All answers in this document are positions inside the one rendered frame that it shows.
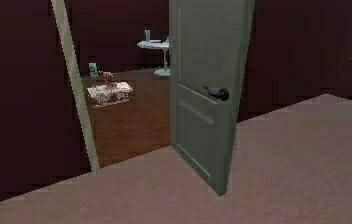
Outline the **grey-green room door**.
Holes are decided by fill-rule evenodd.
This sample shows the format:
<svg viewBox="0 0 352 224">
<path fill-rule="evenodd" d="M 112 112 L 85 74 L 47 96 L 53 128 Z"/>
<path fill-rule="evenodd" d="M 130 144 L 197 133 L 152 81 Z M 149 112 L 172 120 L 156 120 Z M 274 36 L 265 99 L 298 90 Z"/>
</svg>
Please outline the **grey-green room door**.
<svg viewBox="0 0 352 224">
<path fill-rule="evenodd" d="M 256 0 L 169 0 L 171 145 L 227 191 Z M 229 91 L 222 101 L 209 96 Z"/>
</svg>

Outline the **white round pedestal table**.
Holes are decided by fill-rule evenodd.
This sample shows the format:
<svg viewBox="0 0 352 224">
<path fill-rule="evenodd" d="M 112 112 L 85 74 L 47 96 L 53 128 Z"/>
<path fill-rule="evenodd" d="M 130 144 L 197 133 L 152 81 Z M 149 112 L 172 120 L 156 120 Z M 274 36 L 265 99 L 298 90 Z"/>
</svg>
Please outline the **white round pedestal table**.
<svg viewBox="0 0 352 224">
<path fill-rule="evenodd" d="M 142 49 L 162 50 L 163 51 L 163 67 L 156 69 L 154 74 L 159 77 L 168 77 L 170 75 L 170 68 L 168 66 L 167 52 L 169 50 L 169 43 L 161 40 L 140 41 L 137 46 Z"/>
</svg>

